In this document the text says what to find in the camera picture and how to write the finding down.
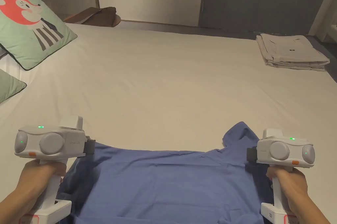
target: mattress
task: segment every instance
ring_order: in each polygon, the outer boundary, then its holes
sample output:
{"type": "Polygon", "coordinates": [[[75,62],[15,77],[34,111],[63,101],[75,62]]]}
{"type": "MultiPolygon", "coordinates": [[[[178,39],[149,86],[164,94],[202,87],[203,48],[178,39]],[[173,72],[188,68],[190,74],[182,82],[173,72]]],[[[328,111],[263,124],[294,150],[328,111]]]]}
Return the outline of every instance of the mattress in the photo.
{"type": "Polygon", "coordinates": [[[78,38],[21,70],[28,86],[0,104],[0,200],[27,162],[13,153],[25,125],[74,114],[87,135],[115,148],[206,152],[222,149],[224,133],[244,121],[258,137],[280,128],[314,144],[315,166],[303,170],[309,194],[337,221],[337,84],[328,73],[266,67],[254,40],[69,27],[78,38]]]}

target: red label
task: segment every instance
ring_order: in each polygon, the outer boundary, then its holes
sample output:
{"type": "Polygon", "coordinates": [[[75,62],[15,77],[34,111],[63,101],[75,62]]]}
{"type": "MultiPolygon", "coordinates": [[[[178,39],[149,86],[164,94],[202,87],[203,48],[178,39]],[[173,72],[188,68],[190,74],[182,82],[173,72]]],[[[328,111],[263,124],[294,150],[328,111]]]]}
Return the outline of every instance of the red label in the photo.
{"type": "Polygon", "coordinates": [[[39,216],[32,214],[25,214],[22,218],[19,219],[18,224],[39,224],[39,216]]]}
{"type": "Polygon", "coordinates": [[[299,220],[294,215],[285,215],[284,224],[299,224],[299,220]]]}

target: floor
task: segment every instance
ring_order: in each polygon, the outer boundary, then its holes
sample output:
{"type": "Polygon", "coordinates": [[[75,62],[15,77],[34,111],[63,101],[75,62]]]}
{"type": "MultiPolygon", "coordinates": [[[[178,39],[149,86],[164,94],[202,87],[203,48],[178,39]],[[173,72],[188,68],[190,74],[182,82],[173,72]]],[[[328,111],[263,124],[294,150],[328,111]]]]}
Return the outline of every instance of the floor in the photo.
{"type": "MultiPolygon", "coordinates": [[[[131,22],[131,21],[121,21],[121,23],[118,24],[115,28],[151,30],[159,32],[194,34],[212,37],[229,37],[229,38],[250,39],[250,40],[255,40],[256,35],[259,34],[257,32],[235,32],[222,29],[185,27],[185,26],[174,26],[166,24],[131,22]]],[[[328,64],[325,67],[325,69],[333,78],[333,80],[337,83],[337,44],[322,43],[316,37],[307,36],[307,39],[311,42],[312,46],[315,49],[317,49],[318,51],[323,53],[327,58],[330,59],[330,64],[328,64]]]]}

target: cartoon fox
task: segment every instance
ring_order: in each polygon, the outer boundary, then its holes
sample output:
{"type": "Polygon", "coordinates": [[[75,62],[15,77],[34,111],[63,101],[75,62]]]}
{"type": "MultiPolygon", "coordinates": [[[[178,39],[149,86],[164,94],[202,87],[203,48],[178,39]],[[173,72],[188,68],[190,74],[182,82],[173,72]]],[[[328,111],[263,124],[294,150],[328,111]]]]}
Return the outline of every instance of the cartoon fox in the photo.
{"type": "Polygon", "coordinates": [[[0,11],[12,21],[33,30],[42,50],[46,50],[64,36],[56,27],[41,18],[42,7],[29,0],[0,0],[0,11]]]}

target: stack of folded clothes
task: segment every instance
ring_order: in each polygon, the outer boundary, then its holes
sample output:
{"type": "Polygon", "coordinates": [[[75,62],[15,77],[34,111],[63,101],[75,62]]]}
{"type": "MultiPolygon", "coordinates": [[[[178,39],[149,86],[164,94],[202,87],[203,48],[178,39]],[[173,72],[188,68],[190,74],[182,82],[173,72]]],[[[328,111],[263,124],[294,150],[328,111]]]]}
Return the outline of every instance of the stack of folded clothes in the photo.
{"type": "Polygon", "coordinates": [[[256,40],[268,66],[325,71],[324,66],[330,62],[304,36],[278,37],[261,34],[256,40]]]}

